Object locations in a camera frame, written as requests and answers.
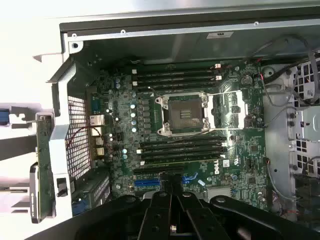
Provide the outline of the round coin battery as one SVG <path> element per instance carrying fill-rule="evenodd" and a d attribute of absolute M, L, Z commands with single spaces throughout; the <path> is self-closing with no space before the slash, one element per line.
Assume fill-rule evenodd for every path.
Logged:
<path fill-rule="evenodd" d="M 250 74 L 245 74 L 240 79 L 240 84 L 243 87 L 251 86 L 253 82 L 254 82 L 253 77 Z"/>

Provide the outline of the silver chipset heatsink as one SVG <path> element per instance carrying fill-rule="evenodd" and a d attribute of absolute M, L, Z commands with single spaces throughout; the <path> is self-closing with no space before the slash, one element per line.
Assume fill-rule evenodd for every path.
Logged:
<path fill-rule="evenodd" d="M 208 200 L 211 200 L 216 196 L 231 197 L 231 195 L 232 195 L 232 189 L 229 186 L 215 186 L 215 187 L 207 188 Z"/>

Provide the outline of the CPU socket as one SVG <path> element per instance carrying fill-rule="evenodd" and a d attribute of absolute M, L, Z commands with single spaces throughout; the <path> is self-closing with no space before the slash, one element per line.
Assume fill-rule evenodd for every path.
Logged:
<path fill-rule="evenodd" d="M 205 92 L 170 93 L 157 97 L 159 127 L 156 133 L 173 138 L 205 134 L 214 126 L 208 112 L 209 97 Z"/>

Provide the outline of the metal socket cover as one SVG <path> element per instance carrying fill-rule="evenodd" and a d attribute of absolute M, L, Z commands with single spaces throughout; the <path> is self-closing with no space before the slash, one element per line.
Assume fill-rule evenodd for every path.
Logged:
<path fill-rule="evenodd" d="M 243 129 L 248 105 L 240 90 L 209 94 L 207 119 L 211 129 Z"/>

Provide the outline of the open black PC case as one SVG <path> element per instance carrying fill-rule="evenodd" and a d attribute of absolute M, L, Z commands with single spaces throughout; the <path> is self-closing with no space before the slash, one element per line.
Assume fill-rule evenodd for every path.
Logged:
<path fill-rule="evenodd" d="M 49 80 L 55 216 L 61 221 L 113 197 L 109 168 L 91 152 L 86 90 L 121 65 L 259 62 L 294 67 L 320 58 L 320 0 L 154 1 L 127 12 L 63 21 L 62 63 Z"/>

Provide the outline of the black long expansion slot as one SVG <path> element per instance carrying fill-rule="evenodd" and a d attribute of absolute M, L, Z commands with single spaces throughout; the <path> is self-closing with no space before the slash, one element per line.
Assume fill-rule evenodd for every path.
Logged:
<path fill-rule="evenodd" d="M 144 174 L 157 174 L 161 172 L 168 171 L 178 171 L 184 170 L 183 166 L 161 166 L 161 167 L 147 167 L 147 168 L 137 168 L 133 170 L 134 175 L 144 175 Z"/>

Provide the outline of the blue disk bracket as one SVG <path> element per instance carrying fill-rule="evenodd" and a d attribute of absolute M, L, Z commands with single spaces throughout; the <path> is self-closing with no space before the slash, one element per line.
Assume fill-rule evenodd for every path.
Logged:
<path fill-rule="evenodd" d="M 0 108 L 0 126 L 6 126 L 10 123 L 10 110 Z"/>

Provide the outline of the metal disk bay cage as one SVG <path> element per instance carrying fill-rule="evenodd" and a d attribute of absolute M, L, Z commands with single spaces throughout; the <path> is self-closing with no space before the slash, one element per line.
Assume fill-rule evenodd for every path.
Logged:
<path fill-rule="evenodd" d="M 267 173 L 274 210 L 320 232 L 320 58 L 296 66 L 271 65 L 264 77 Z"/>

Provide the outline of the blue expansion slot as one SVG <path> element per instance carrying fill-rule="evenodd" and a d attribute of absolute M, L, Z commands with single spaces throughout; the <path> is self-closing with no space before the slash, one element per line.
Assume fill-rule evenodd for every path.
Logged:
<path fill-rule="evenodd" d="M 141 179 L 134 182 L 135 187 L 154 187 L 159 185 L 160 181 L 158 179 Z"/>

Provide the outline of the green motherboard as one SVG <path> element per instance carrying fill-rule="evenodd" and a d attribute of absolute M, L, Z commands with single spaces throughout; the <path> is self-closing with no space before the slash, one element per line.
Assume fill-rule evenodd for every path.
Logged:
<path fill-rule="evenodd" d="M 241 86 L 243 75 L 253 84 Z M 248 115 L 243 129 L 211 129 L 204 134 L 166 137 L 156 133 L 160 106 L 150 97 L 204 92 L 208 95 L 241 91 Z M 134 195 L 143 199 L 159 191 L 165 180 L 182 176 L 184 191 L 208 200 L 210 187 L 230 187 L 231 197 L 267 209 L 268 173 L 263 86 L 258 61 L 128 64 L 103 69 L 86 89 L 92 126 L 91 152 L 110 170 L 114 198 Z M 134 169 L 184 167 L 134 175 Z M 159 186 L 136 187 L 136 180 L 158 179 Z"/>

